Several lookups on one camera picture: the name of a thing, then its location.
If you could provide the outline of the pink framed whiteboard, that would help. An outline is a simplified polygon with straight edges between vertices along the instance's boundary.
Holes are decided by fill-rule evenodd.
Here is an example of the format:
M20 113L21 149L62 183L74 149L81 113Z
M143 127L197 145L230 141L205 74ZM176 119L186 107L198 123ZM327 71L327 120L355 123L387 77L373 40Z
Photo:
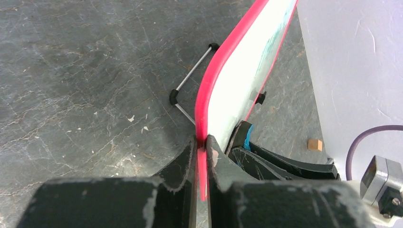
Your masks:
M207 137L225 150L235 126L250 115L274 66L295 12L295 0L257 0L213 52L196 97L194 117L201 200L208 197Z

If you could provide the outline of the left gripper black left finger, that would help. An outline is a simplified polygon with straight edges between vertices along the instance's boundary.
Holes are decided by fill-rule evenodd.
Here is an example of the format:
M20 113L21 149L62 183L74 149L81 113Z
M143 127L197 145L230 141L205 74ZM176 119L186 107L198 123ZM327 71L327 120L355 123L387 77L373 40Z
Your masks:
M43 183L19 228L193 228L197 142L150 177L60 178Z

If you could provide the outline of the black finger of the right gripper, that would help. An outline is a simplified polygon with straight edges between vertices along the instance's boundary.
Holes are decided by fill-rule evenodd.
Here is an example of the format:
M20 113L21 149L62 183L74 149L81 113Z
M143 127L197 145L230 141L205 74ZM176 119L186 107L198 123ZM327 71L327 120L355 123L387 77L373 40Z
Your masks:
M296 161L271 152L252 142L249 143L249 147L254 154L295 176L312 180L341 180L334 164L313 164Z
M266 161L260 156L247 151L242 147L231 149L228 154L240 168L258 180L301 180L302 178L287 172L284 169Z

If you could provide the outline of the blue black whiteboard eraser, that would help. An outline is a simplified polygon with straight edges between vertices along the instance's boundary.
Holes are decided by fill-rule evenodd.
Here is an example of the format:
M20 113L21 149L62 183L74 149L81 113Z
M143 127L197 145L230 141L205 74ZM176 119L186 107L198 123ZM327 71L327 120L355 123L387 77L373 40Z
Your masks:
M253 131L253 128L253 124L246 121L240 121L232 132L225 154L229 155L232 148L235 147L242 147L243 149L250 151L250 135Z

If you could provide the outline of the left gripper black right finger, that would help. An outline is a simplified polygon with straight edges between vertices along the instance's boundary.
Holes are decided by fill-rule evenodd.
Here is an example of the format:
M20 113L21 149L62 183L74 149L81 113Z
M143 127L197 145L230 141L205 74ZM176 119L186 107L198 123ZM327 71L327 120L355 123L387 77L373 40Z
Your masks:
M212 228L372 228L358 194L338 180L257 180L206 139Z

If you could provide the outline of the small wooden block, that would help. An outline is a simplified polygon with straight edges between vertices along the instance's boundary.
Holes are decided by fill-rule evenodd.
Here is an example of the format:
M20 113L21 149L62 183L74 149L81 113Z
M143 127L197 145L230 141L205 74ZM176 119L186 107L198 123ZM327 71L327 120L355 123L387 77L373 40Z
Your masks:
M323 142L320 139L308 139L307 148L311 151L323 151Z

